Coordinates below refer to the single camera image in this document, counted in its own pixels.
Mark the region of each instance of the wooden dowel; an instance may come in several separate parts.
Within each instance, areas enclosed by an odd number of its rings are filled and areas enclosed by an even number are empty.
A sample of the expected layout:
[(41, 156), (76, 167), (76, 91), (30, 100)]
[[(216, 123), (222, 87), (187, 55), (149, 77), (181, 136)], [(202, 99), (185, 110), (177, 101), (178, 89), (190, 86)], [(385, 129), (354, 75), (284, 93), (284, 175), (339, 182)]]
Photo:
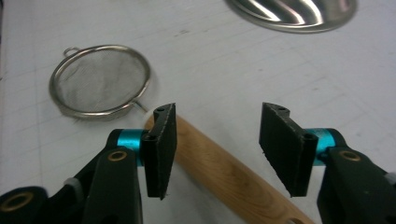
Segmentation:
[[(153, 125), (150, 118), (146, 124)], [(241, 161), (177, 118), (175, 160), (247, 223), (314, 223)]]

